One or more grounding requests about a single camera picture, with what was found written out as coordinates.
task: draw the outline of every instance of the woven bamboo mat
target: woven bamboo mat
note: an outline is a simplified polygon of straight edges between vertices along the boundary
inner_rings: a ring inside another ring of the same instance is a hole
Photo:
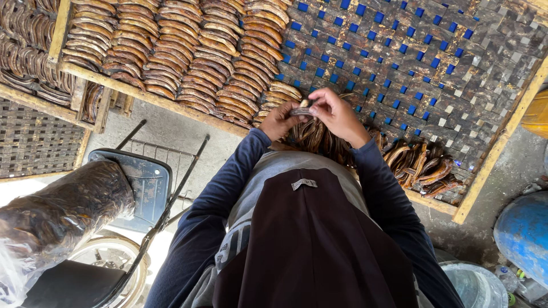
[[[0,100],[0,179],[73,169],[84,128]]]
[[[295,0],[288,14],[277,79],[353,92],[345,99],[389,144],[444,145],[467,185],[548,49],[521,1]]]

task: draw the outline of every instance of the metal wire rack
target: metal wire rack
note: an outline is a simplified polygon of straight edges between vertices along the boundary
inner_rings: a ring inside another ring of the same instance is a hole
[[[185,172],[189,168],[195,155],[137,139],[130,139],[129,141],[131,142],[128,142],[124,147],[125,151],[152,157],[165,162],[171,167],[173,175],[175,176],[174,181],[172,181],[172,191],[175,191],[179,183],[179,178],[185,175]],[[188,183],[186,184],[186,188],[181,190],[181,194],[179,194],[178,198],[185,200],[187,191]]]

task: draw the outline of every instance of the metal chair frame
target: metal chair frame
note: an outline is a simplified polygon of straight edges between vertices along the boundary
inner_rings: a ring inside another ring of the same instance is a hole
[[[144,119],[132,130],[131,133],[129,133],[129,135],[127,135],[125,137],[125,139],[116,147],[116,150],[121,150],[126,145],[126,143],[145,124],[146,124],[146,120]],[[168,225],[170,225],[173,222],[177,221],[186,212],[186,210],[183,210],[181,213],[177,214],[175,217],[169,219],[169,214],[171,212],[171,208],[172,208],[173,204],[175,203],[175,200],[177,200],[177,197],[181,193],[181,190],[182,190],[183,186],[185,186],[186,181],[189,179],[190,174],[192,173],[192,170],[194,169],[194,166],[198,162],[198,159],[202,155],[202,152],[203,152],[204,148],[206,147],[206,144],[207,144],[208,141],[209,141],[209,135],[206,135],[203,142],[202,142],[202,145],[200,146],[200,148],[198,150],[198,153],[193,156],[193,160],[192,160],[188,170],[186,171],[185,175],[183,176],[181,182],[179,183],[179,186],[177,186],[177,189],[175,190],[175,192],[172,193],[172,196],[169,199],[169,202],[168,202],[167,206],[165,207],[165,210],[162,213],[162,216],[160,216],[160,219],[158,220],[158,222],[156,223],[154,228],[152,228],[150,231],[148,231],[148,233],[142,239],[141,246],[139,248],[139,254],[137,255],[137,257],[133,261],[132,266],[129,268],[127,273],[120,279],[118,284],[111,291],[110,295],[107,296],[102,301],[98,302],[95,306],[93,306],[93,308],[107,307],[110,304],[112,304],[116,300],[116,298],[118,298],[118,296],[121,294],[122,290],[125,288],[125,286],[129,282],[129,279],[132,277],[133,273],[135,272],[135,270],[139,266],[139,263],[141,262],[141,260],[145,256],[146,252],[148,251],[150,243],[152,242],[152,240],[154,239],[156,234],[158,234],[159,232],[162,232],[165,229],[165,227],[167,227]]]

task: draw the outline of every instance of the black chair seat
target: black chair seat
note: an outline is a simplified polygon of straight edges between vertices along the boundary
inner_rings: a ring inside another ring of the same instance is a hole
[[[65,260],[46,270],[22,308],[90,308],[106,298],[125,271]]]
[[[172,169],[157,159],[115,149],[93,150],[88,158],[101,155],[120,165],[133,189],[132,220],[116,219],[112,226],[147,233],[162,216],[171,195]]]

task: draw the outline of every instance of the sleeve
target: sleeve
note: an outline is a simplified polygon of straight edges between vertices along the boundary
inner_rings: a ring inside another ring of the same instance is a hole
[[[214,256],[226,235],[226,223],[251,172],[271,141],[252,128],[219,172],[179,220],[146,300],[146,308],[179,308],[202,272],[215,264]]]
[[[434,307],[462,308],[459,295],[436,261],[430,237],[374,140],[351,150],[370,217],[413,263],[420,290]]]

